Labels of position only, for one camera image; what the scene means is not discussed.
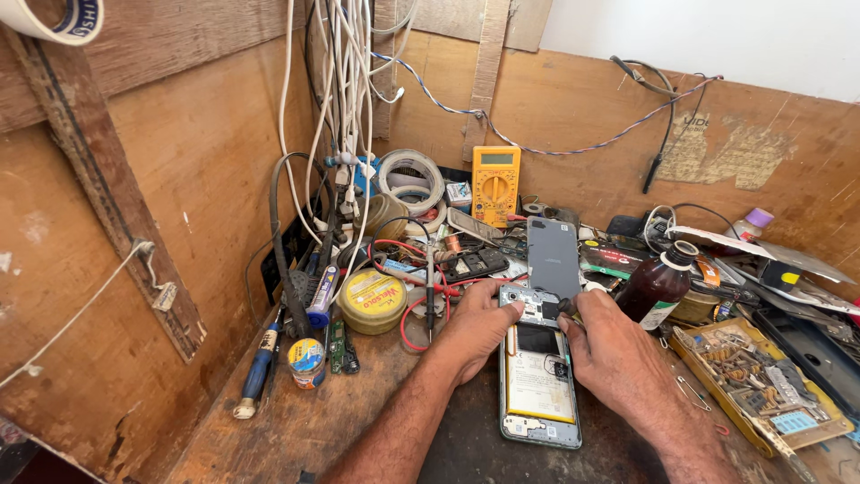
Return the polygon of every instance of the brown glass bottle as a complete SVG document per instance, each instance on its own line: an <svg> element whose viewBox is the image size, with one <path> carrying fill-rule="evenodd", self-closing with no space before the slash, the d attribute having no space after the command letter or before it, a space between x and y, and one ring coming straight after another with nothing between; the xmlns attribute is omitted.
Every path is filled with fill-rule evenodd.
<svg viewBox="0 0 860 484"><path fill-rule="evenodd" d="M696 246L678 240L668 251L639 264L615 302L642 329L660 336L657 326L690 290L690 263Z"/></svg>

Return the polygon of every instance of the yellow digital multimeter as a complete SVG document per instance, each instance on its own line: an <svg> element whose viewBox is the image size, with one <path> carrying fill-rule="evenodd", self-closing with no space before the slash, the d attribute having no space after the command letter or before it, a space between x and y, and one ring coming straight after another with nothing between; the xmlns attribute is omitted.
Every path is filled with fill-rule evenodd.
<svg viewBox="0 0 860 484"><path fill-rule="evenodd" d="M472 149L472 216L497 227L516 213L519 182L518 146Z"/></svg>

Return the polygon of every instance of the plywood board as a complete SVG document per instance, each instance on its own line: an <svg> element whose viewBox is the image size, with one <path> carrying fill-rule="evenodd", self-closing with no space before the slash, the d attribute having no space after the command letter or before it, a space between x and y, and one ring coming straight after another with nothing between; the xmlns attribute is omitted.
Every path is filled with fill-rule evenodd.
<svg viewBox="0 0 860 484"><path fill-rule="evenodd" d="M308 149L310 97L293 39L287 145ZM243 271L270 237L280 156L284 41L273 40L109 99L128 163L209 330L190 365L120 274L39 360L0 392L0 415L111 482L159 482L249 347ZM304 164L296 163L298 177ZM294 216L281 187L280 213ZM0 137L0 375L41 347L120 263L45 124ZM252 264L258 313L266 296Z"/></svg>
<svg viewBox="0 0 860 484"><path fill-rule="evenodd" d="M373 21L377 29L392 28L397 22L397 0L380 0L373 3ZM374 34L373 52L394 56L396 34ZM373 68L384 65L386 61L373 58ZM386 99L393 99L397 82L396 65L373 75L373 85ZM378 97L373 97L373 137L388 139L391 105Z"/></svg>
<svg viewBox="0 0 860 484"><path fill-rule="evenodd" d="M86 55L75 47L4 30L48 116L53 138L75 170L117 254L124 258L141 240L154 244L148 257L138 252L126 269L147 304L155 305L153 313L179 357L190 362L206 340L206 325L140 193ZM174 287L169 303L160 307L158 277L162 285Z"/></svg>
<svg viewBox="0 0 860 484"><path fill-rule="evenodd" d="M406 15L412 1L398 0L397 18ZM412 28L478 42L486 3L486 0L422 1ZM551 6L552 0L511 0L505 47L536 52Z"/></svg>
<svg viewBox="0 0 860 484"><path fill-rule="evenodd" d="M480 110L481 116L469 116L466 122L466 141L463 143L463 161L472 160L472 148L483 145L487 134L487 120L493 106L495 80L499 72L501 44L505 39L508 9L511 0L487 0L484 10L481 43L478 45L478 61L475 63L475 82L469 110Z"/></svg>
<svg viewBox="0 0 860 484"><path fill-rule="evenodd" d="M304 2L295 5L293 28L300 28ZM113 95L283 35L285 8L286 2L276 0L106 0L104 27L84 49L101 91ZM0 133L44 119L0 39Z"/></svg>
<svg viewBox="0 0 860 484"><path fill-rule="evenodd" d="M468 41L415 33L403 58L423 76L440 102L465 109L477 48ZM708 72L706 59L702 71L718 73ZM701 79L678 72L666 74L680 91ZM459 168L467 116L446 113L433 105L413 78L401 75L399 84L406 94L392 119L390 141L380 143L376 151L412 148L439 164ZM697 100L695 94L679 101L681 120L684 114L691 114ZM506 51L492 118L502 133L522 145L566 151L612 138L664 101L624 80L624 73L607 60L552 51ZM765 240L807 251L857 280L860 139L851 133L860 129L860 106L730 79L709 84L697 115L707 116L709 125L703 143L700 140L688 148L698 150L690 155L697 164L684 174L683 181L667 180L673 175L661 168L651 192L643 195L644 177L666 131L667 111L608 147L585 154L551 157L523 152L519 192L539 194L540 202L570 207L584 223L598 227L606 227L615 214L642 216L667 203L699 203L730 220L761 207L776 215L765 230ZM693 133L686 133L682 142L694 139ZM487 143L504 144L492 133ZM759 154L741 156L745 150L758 150ZM669 161L664 162L670 168L674 156L670 153ZM755 161L761 157L765 161ZM735 164L738 173L726 173L720 167L722 174L715 176L710 166L721 158L719 163ZM758 169L749 177L741 173L751 166ZM679 217L681 225L719 233L726 230L724 222L695 208L680 209ZM850 284L825 285L852 301L860 293L858 286Z"/></svg>

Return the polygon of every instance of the screwdriver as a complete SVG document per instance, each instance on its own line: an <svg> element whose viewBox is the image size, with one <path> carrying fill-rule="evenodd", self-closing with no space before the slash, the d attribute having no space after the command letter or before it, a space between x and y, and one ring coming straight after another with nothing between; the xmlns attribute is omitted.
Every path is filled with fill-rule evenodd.
<svg viewBox="0 0 860 484"><path fill-rule="evenodd" d="M260 394L263 382L266 380L266 368L272 362L272 354L278 342L278 332L284 322L285 315L286 305L281 302L278 307L278 314L272 324L266 328L260 346L254 354L254 361L251 362L251 368L248 370L248 376L245 377L245 384L242 386L242 399L233 408L233 417L237 419L250 419L257 412L254 401Z"/></svg>

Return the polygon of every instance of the hand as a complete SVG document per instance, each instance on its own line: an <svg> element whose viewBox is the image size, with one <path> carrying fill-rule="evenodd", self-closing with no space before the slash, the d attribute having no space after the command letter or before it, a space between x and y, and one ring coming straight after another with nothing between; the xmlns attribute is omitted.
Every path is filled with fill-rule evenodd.
<svg viewBox="0 0 860 484"><path fill-rule="evenodd" d="M477 375L504 339L507 328L523 314L525 305L520 301L499 307L499 302L492 299L504 283L485 279L469 286L451 320L424 356L455 362L460 372L458 385Z"/></svg>
<svg viewBox="0 0 860 484"><path fill-rule="evenodd" d="M558 325L576 380L657 447L667 426L691 410L653 339L603 291L579 293L574 305L585 331L566 315Z"/></svg>

